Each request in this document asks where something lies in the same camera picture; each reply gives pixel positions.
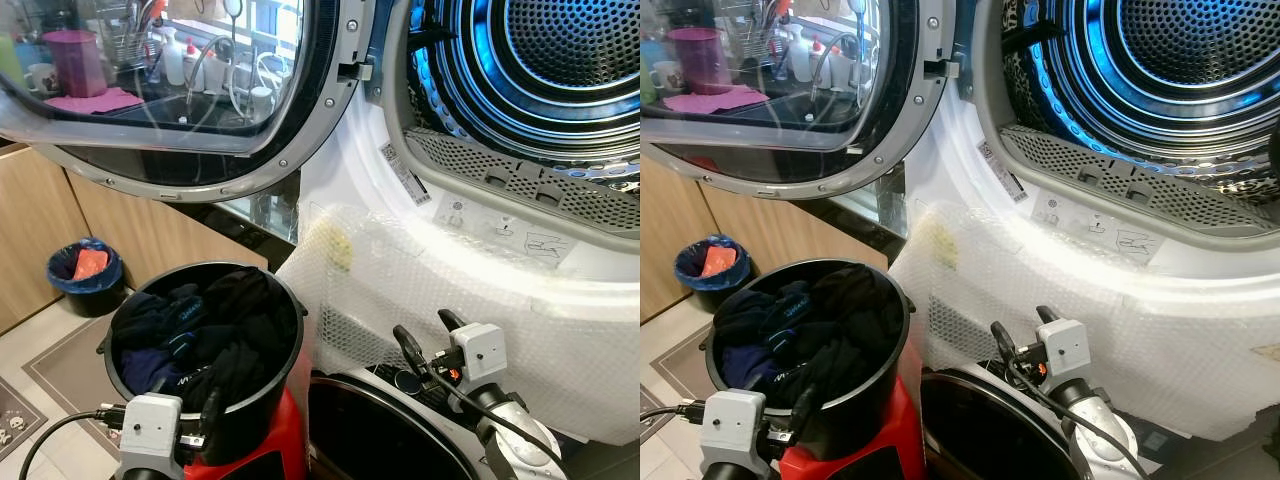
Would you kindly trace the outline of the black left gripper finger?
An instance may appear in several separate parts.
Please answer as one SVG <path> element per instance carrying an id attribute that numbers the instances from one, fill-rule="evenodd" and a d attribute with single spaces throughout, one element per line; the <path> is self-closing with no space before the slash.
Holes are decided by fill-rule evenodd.
<path id="1" fill-rule="evenodd" d="M 221 388 L 214 387 L 205 399 L 200 420 L 200 435 L 204 439 L 202 445 L 211 445 L 218 434 L 219 422 L 225 412 L 223 397 Z"/>
<path id="2" fill-rule="evenodd" d="M 817 408 L 817 385 L 808 385 L 797 397 L 790 415 L 790 442 L 799 443 L 814 410 Z"/>

